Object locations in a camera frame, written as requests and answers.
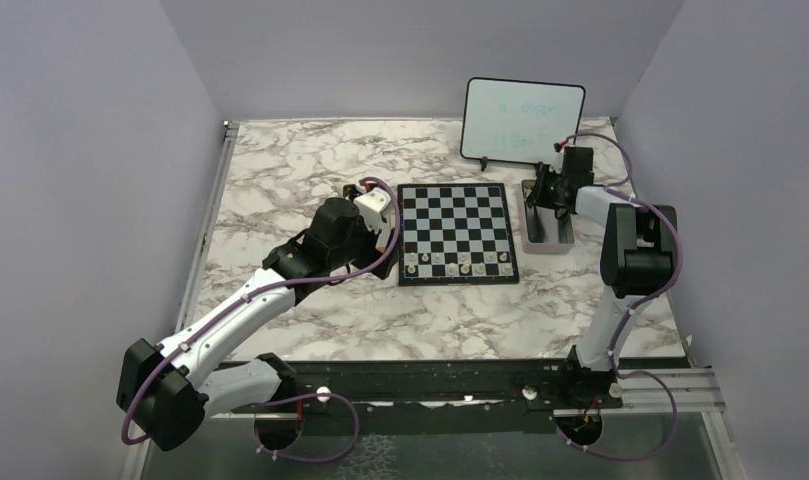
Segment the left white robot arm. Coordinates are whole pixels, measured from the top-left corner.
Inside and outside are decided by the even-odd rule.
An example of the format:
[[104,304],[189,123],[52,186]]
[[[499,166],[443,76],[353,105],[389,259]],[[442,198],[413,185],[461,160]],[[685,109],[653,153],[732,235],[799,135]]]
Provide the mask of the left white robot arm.
[[244,367],[219,364],[252,333],[311,293],[352,278],[389,276],[401,213],[392,193],[375,187],[352,199],[331,197],[311,225],[273,249],[243,287],[185,330],[125,351],[116,394],[126,445],[146,440],[172,450],[214,414],[250,403],[270,410],[293,401],[287,367],[264,356]]

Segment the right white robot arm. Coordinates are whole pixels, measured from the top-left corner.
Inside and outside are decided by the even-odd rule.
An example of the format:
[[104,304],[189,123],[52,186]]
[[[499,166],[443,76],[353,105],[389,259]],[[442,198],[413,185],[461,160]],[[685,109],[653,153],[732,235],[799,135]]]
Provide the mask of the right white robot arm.
[[604,229],[599,271],[604,284],[587,332],[559,367],[557,393],[580,407],[605,397],[616,380],[620,354],[636,317],[670,288],[679,261],[676,212],[645,206],[617,189],[594,183],[594,152],[558,143],[558,169],[540,166],[527,205],[557,219],[586,217]]

